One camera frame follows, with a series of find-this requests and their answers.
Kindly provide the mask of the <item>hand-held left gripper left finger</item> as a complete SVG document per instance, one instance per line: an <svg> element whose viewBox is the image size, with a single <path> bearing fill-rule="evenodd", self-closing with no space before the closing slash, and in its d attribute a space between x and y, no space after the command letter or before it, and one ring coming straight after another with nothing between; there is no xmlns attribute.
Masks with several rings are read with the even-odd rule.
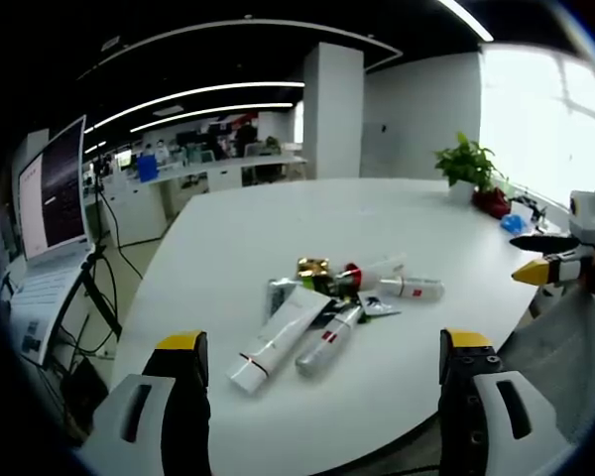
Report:
<svg viewBox="0 0 595 476"><path fill-rule="evenodd" d="M171 335L98 406L78 451L93 475L210 475L207 335Z"/></svg>

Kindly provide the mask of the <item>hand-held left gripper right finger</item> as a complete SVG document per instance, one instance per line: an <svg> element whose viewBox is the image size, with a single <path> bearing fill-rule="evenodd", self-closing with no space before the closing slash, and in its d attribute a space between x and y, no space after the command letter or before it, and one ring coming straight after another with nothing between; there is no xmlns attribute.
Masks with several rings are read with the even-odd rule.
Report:
<svg viewBox="0 0 595 476"><path fill-rule="evenodd" d="M552 404L480 333L440 331L439 385L441 475L551 475L574 452Z"/></svg>

